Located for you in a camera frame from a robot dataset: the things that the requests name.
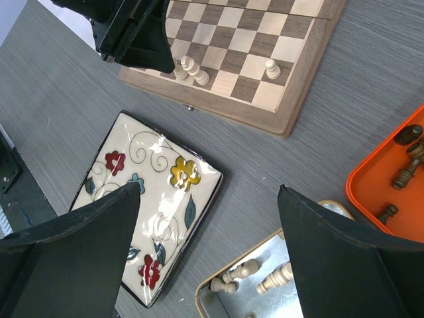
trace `orange plastic container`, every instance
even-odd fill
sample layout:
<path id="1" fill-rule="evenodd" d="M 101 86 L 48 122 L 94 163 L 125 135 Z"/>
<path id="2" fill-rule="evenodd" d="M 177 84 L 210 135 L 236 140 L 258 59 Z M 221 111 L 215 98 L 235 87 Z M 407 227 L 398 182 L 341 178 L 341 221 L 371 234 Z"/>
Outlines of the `orange plastic container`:
<path id="1" fill-rule="evenodd" d="M 393 138 L 412 124 L 424 126 L 424 104 L 352 171 L 346 182 L 346 194 L 350 202 L 385 233 L 424 242 L 424 164 L 418 167 L 405 189 L 392 187 L 399 169 L 410 160 L 406 153 L 408 146 L 396 144 Z M 390 217 L 385 226 L 375 215 L 389 203 L 396 205 L 399 212 Z"/>

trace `gray tabletop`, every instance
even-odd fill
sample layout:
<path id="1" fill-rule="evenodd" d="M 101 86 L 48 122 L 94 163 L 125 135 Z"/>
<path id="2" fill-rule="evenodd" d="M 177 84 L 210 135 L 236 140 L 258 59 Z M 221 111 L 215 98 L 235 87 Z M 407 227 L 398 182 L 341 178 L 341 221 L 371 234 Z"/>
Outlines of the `gray tabletop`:
<path id="1" fill-rule="evenodd" d="M 350 171 L 424 103 L 423 30 L 422 0 L 348 0 L 293 134 L 280 140 L 127 87 L 118 65 L 30 0 L 0 48 L 0 123 L 59 215 L 121 109 L 220 162 L 227 182 L 164 297 L 152 309 L 123 290 L 117 300 L 124 318 L 198 317 L 197 285 L 280 227 L 280 184 L 351 207 Z"/>

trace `yellow flower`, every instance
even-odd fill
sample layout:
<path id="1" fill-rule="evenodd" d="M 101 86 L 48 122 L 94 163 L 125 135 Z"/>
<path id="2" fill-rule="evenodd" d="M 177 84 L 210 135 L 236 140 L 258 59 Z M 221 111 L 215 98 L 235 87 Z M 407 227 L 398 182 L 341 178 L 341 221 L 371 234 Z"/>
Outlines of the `yellow flower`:
<path id="1" fill-rule="evenodd" d="M 174 187 L 184 189 L 187 192 L 191 184 L 200 182 L 200 174 L 197 172 L 197 166 L 194 161 L 187 161 L 183 157 L 178 157 L 175 166 L 171 168 L 171 184 Z"/>

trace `square plate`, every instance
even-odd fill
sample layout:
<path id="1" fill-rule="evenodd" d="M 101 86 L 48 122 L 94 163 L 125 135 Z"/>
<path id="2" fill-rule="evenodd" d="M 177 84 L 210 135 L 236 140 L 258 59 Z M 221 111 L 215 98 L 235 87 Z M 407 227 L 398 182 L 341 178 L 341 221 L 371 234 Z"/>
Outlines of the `square plate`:
<path id="1" fill-rule="evenodd" d="M 205 216 L 223 174 L 194 151 L 121 112 L 91 163 L 71 210 L 128 182 L 140 184 L 140 213 L 122 282 L 149 308 Z"/>

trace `wooden chessboard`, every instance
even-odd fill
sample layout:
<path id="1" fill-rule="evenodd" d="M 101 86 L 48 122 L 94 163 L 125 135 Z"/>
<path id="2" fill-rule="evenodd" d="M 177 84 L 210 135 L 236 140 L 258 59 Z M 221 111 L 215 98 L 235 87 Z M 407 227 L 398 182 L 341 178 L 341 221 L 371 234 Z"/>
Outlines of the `wooden chessboard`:
<path id="1" fill-rule="evenodd" d="M 189 56 L 209 74 L 123 68 L 137 88 L 287 137 L 345 0 L 170 1 L 166 34 L 178 63 Z M 269 79 L 272 58 L 281 76 Z"/>

